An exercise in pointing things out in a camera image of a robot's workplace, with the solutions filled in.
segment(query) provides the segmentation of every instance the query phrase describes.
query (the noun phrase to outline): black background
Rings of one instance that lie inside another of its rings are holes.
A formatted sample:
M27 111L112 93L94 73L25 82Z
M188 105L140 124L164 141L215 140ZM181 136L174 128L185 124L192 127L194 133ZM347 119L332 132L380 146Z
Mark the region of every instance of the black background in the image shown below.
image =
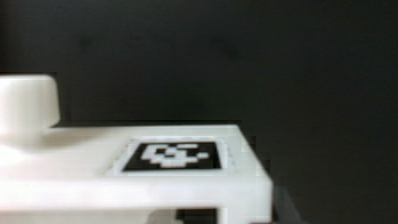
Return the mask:
M2 72L66 126L236 123L313 224L391 223L396 1L4 0Z

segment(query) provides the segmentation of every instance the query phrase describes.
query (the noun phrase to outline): black and white square marker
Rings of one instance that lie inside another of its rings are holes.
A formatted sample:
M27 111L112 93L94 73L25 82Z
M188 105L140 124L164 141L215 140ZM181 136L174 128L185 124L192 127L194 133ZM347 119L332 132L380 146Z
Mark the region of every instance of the black and white square marker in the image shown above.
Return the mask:
M128 159L123 171L220 169L215 142L146 142Z

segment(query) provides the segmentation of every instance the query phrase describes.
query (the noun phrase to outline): white 3d-printed part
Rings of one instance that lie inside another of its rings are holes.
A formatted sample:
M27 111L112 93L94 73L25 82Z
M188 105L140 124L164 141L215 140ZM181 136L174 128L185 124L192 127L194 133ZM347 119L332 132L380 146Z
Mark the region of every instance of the white 3d-printed part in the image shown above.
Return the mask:
M219 224L270 222L272 181L235 125L50 128L57 120L53 79L4 76L2 223L155 224L155 211L197 208Z

